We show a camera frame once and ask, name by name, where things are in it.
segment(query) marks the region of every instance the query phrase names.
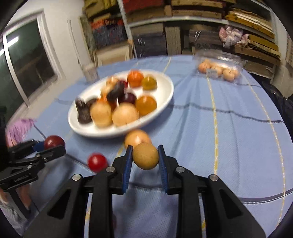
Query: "oval plate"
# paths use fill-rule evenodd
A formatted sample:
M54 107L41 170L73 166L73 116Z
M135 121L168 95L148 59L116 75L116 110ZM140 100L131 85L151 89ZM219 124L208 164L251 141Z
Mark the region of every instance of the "oval plate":
M127 75L129 71L123 71L117 74L114 74L118 78L127 79ZM142 87L138 89L133 89L137 98L142 94L152 95L157 101L157 109L148 115L139 118L138 120L127 124L125 126L116 127L114 125L109 126L107 128L100 129L96 127L93 123L82 125L77 120L77 109L75 103L73 102L69 112L68 112L68 122L72 130L82 136L87 137L115 137L119 135L126 134L127 132L140 128L148 123L150 123L153 119L155 119L168 105L170 102L173 92L174 85L172 80L166 76L165 74L154 71L154 70L140 70L144 76L151 74L157 80L157 89L152 91L143 91ZM100 90L102 87L106 85L108 77L99 80L94 83L86 90L84 90L79 97L86 102L93 97L100 97Z

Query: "window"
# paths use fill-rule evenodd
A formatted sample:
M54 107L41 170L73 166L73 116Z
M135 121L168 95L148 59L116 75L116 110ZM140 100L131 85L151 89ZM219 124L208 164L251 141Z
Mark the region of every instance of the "window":
M24 101L10 75L3 42L0 42L0 84L0 106L7 107L6 120L8 121Z
M7 107L7 121L58 78L43 18L42 12L28 16L0 38L0 105Z

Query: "glass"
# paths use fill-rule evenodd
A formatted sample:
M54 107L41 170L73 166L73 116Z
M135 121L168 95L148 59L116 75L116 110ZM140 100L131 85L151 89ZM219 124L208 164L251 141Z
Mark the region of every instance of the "glass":
M27 97L55 75L41 40L37 20L7 35L7 45L14 71Z
M7 107L7 113L5 116L7 122L22 103L23 99L20 96L8 69L3 50L3 42L0 42L0 106Z

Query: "metal screw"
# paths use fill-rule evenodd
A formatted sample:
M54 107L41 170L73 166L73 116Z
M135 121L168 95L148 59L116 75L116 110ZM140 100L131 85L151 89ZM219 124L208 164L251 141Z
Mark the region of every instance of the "metal screw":
M212 180L212 181L218 181L219 180L219 177L217 175L215 175L215 174L211 174L209 176L209 179Z
M181 167L181 166L178 166L178 167L176 168L176 171L177 171L178 173L183 173L183 172L185 171L185 168L183 168L183 167Z
M75 175L72 176L72 179L73 179L74 181L78 181L78 180L81 179L81 176L80 176L80 174L75 174Z
M108 173L113 173L113 172L115 171L115 167L113 167L113 166L109 166L109 167L106 168L106 171L107 171Z

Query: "table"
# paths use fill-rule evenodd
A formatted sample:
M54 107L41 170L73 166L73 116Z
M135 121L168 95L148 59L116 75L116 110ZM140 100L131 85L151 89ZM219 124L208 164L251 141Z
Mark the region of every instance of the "table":
M164 72L174 83L168 107L142 128L154 146L163 144L167 155L196 175L218 174L269 236L293 201L293 145L262 87L245 70L236 83L200 76L192 56L130 60L100 67L98 74L103 78L130 69ZM104 154L109 164L125 153L124 137L85 138L71 130L69 107L88 86L82 78L65 89L37 119L38 130L33 128L27 136L43 139L39 131L59 135L74 158L59 158L40 172L31 194L39 209L73 174L93 174L85 166L91 153ZM175 237L177 199L164 193L158 166L143 171L133 165L127 193L113 196L116 237Z

